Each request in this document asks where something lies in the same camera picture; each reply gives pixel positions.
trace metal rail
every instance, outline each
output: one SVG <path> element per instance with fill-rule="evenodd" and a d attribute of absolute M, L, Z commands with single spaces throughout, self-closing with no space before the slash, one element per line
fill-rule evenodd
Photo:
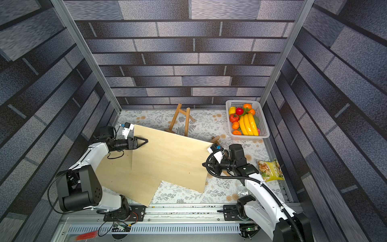
<path fill-rule="evenodd" d="M 80 52 L 85 57 L 87 63 L 89 64 L 91 70 L 96 76 L 98 82 L 101 84 L 103 90 L 106 93 L 106 96 L 111 101 L 114 109 L 119 114 L 121 112 L 121 106 L 117 101 L 117 98 L 114 96 L 113 91 L 111 90 L 105 76 L 103 75 L 100 67 L 98 66 L 94 56 L 92 55 L 89 47 L 86 44 L 85 39 L 80 33 L 77 25 L 75 24 L 73 18 L 71 17 L 70 12 L 68 11 L 63 0 L 51 0 L 51 3 L 54 5 L 55 10 L 58 12 L 59 17 L 62 19 L 65 24 L 67 30 L 70 32 L 73 37 L 75 43 L 77 44 Z"/>
<path fill-rule="evenodd" d="M 274 83 L 276 82 L 279 72 L 284 65 L 284 62 L 286 60 L 286 57 L 288 56 L 290 49 L 292 48 L 294 41 L 296 40 L 298 33 L 301 30 L 302 25 L 305 22 L 305 19 L 307 18 L 307 15 L 312 8 L 312 5 L 315 0 L 304 0 L 301 6 L 300 13 L 298 14 L 294 24 L 293 28 L 289 34 L 289 37 L 286 39 L 286 43 L 284 45 L 284 48 L 281 51 L 281 54 L 279 55 L 278 61 L 276 65 L 274 66 L 273 72 L 271 73 L 269 77 L 269 81 L 267 82 L 267 85 L 263 91 L 263 94 L 261 95 L 261 98 L 259 100 L 259 103 L 261 104 L 261 107 L 263 107 L 266 103 L 267 97 L 269 96 L 271 89 L 273 88 Z"/>

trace yellow banana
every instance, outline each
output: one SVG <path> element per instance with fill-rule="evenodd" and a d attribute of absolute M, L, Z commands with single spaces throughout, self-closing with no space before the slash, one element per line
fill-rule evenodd
<path fill-rule="evenodd" d="M 243 116 L 241 116 L 239 118 L 239 127 L 241 128 L 243 135 L 248 135 L 246 127 L 245 127 L 245 123 L 244 123 L 244 120 L 243 120 Z"/>
<path fill-rule="evenodd" d="M 250 123 L 249 123 L 249 121 L 248 121 L 248 116 L 246 116 L 246 115 L 243 115 L 243 122 L 245 123 L 245 127 L 246 127 L 246 130 L 247 130 L 247 133 L 249 134 L 249 135 L 254 135 L 253 134 L 253 131 L 251 130 L 251 126 L 250 126 Z"/>
<path fill-rule="evenodd" d="M 253 134 L 255 136 L 259 136 L 259 133 L 258 133 L 258 130 L 257 130 L 257 125 L 255 124 L 255 120 L 254 120 L 253 114 L 252 113 L 248 113 L 247 117 L 248 117 L 248 120 L 250 122 L 251 129 L 253 130 Z"/>

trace floral tablecloth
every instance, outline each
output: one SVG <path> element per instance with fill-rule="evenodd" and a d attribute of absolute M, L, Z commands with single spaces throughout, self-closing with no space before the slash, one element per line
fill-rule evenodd
<path fill-rule="evenodd" d="M 153 129 L 164 130 L 168 128 L 174 110 L 133 110 L 122 111 L 116 125 L 129 122 L 139 124 Z M 241 144 L 247 162 L 257 167 L 257 160 L 269 161 L 269 156 L 263 140 L 257 141 L 233 141 L 228 135 L 228 117 L 225 110 L 191 110 L 191 116 L 196 122 L 190 121 L 188 136 L 194 139 L 210 141 L 212 136 L 219 135 L 219 143 L 224 148 L 229 145 L 238 143 Z M 185 116 L 179 114 L 173 131 L 177 134 L 184 135 Z M 123 138 L 121 130 L 118 132 L 117 138 Z M 273 192 L 284 200 L 278 182 L 271 181 L 267 183 Z M 104 188 L 105 192 L 114 193 L 113 191 Z M 157 189 L 152 204 L 154 203 L 235 203 L 239 197 L 247 195 L 247 189 L 238 180 L 219 179 L 207 175 L 205 189 L 203 193 L 181 187 L 169 182 L 162 181 Z M 137 203 L 128 198 L 129 203 Z"/>

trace black bracket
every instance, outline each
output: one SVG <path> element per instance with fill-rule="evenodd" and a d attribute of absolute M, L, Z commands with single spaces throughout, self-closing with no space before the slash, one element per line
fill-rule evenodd
<path fill-rule="evenodd" d="M 144 205 L 130 205 L 130 207 L 132 208 L 132 215 L 127 221 L 134 222 L 137 220 L 137 222 L 142 222 L 144 220 L 146 207 Z"/>
<path fill-rule="evenodd" d="M 245 221 L 245 220 L 240 218 L 240 216 L 238 214 L 238 211 L 236 210 L 236 204 L 233 204 L 233 205 L 223 205 L 223 210 L 229 211 L 231 209 L 235 209 L 235 210 L 223 213 L 225 221 Z"/>

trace brick wallpaper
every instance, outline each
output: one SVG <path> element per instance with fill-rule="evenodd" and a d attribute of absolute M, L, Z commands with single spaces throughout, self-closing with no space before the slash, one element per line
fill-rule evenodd
<path fill-rule="evenodd" d="M 386 10 L 316 0 L 263 107 L 316 241 L 387 238 Z"/>
<path fill-rule="evenodd" d="M 0 11 L 1 241 L 48 242 L 61 217 L 49 184 L 117 113 L 49 0 Z M 55 185 L 50 200 L 60 210 Z"/>
<path fill-rule="evenodd" d="M 218 108 L 223 96 L 259 100 L 302 1 L 65 4 L 122 108 Z"/>

